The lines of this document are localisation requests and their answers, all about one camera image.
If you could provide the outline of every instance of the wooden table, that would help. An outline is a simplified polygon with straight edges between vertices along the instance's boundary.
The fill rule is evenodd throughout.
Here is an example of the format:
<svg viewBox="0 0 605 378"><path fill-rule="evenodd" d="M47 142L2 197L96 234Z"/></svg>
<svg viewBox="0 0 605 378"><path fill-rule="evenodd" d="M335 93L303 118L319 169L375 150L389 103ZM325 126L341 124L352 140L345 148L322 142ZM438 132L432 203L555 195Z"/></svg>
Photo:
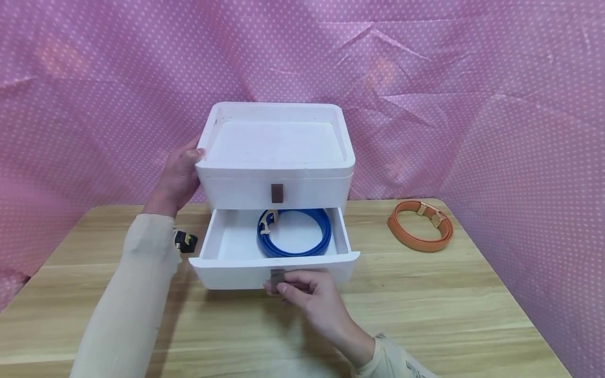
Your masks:
<svg viewBox="0 0 605 378"><path fill-rule="evenodd" d="M386 220L397 201L352 201L346 223L360 250L342 288L351 316L383 331L442 377L569 377L538 331L452 219L439 253L401 245ZM0 376L65 377L84 328L119 262L139 206L91 210L0 315ZM189 205L179 228L203 238L210 216ZM402 214L413 234L438 236ZM262 291L207 292L186 261L172 281L149 377L346 376L348 364L295 308Z"/></svg>

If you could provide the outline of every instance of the orange belt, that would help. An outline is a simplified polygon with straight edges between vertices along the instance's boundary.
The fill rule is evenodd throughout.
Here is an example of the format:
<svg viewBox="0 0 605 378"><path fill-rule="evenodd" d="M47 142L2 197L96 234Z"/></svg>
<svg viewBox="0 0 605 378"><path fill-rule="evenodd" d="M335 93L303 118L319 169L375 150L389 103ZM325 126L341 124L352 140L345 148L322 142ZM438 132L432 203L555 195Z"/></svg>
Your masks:
<svg viewBox="0 0 605 378"><path fill-rule="evenodd" d="M415 211L418 215L429 218L433 226L441 233L441 239L434 241L422 240L407 233L397 220L397 213L406 210ZM397 240L409 248L418 250L420 252L440 251L448 245L452 235L454 235L454 226L452 226L450 219L446 217L441 210L421 201L403 201L398 204L397 207L395 207L395 210L393 210L391 216L388 218L387 224L388 228L391 229L391 232L393 235L395 235Z"/></svg>

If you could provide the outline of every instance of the coiled blue belt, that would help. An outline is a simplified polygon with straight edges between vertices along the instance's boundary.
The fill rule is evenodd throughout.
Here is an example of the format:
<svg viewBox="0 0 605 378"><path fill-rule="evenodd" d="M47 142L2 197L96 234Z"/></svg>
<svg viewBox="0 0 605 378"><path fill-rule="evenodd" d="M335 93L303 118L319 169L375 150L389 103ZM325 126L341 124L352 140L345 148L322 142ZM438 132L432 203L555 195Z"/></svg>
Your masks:
<svg viewBox="0 0 605 378"><path fill-rule="evenodd" d="M315 247L310 250L302 253L292 253L281 250L273 244L271 238L269 237L269 225L271 223L276 223L278 214L282 214L288 211L298 211L301 213L305 213L311 218L313 218L319 227L321 228L321 241ZM300 210L265 210L258 220L257 227L257 237L258 243L261 246L264 254L267 257L301 257L301 256L320 256L325 253L325 250L328 249L328 244L330 244L330 239L332 238L332 224L330 223L330 217L328 213L325 212L324 209L300 209Z"/></svg>

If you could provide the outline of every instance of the gold buckle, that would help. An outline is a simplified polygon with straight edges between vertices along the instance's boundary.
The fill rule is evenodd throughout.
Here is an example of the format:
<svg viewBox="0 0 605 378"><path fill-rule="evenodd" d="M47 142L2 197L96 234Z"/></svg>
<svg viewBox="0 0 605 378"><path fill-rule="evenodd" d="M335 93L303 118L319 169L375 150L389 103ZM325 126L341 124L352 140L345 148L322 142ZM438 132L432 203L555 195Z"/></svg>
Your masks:
<svg viewBox="0 0 605 378"><path fill-rule="evenodd" d="M261 221L259 223L259 224L263 225L263 229L261 230L261 235L270 233L269 223L267 222L267 217L269 216L269 214L273 214L273 223L277 223L277 210L267 210L267 212L263 215L263 217L261 218Z"/></svg>
<svg viewBox="0 0 605 378"><path fill-rule="evenodd" d="M439 210L438 208L431 206L428 203L420 202L420 208L418 208L418 211L416 212L416 214L418 214L420 216L424 215L424 212L427 209L427 207L429 207L430 209L435 211L435 215L433 215L431 217L431 223L433 224L433 227L439 228L439 226L441 225L441 222L445 219L445 216L443 215L441 210Z"/></svg>

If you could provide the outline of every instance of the tray lid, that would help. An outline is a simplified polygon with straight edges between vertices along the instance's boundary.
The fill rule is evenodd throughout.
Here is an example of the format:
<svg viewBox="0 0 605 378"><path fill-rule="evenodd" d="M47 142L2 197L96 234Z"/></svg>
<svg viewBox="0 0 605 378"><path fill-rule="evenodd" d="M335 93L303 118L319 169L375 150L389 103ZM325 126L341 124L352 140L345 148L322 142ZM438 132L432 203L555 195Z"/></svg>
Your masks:
<svg viewBox="0 0 605 378"><path fill-rule="evenodd" d="M355 165L342 109L331 104L220 102L198 148L201 177L349 177Z"/></svg>

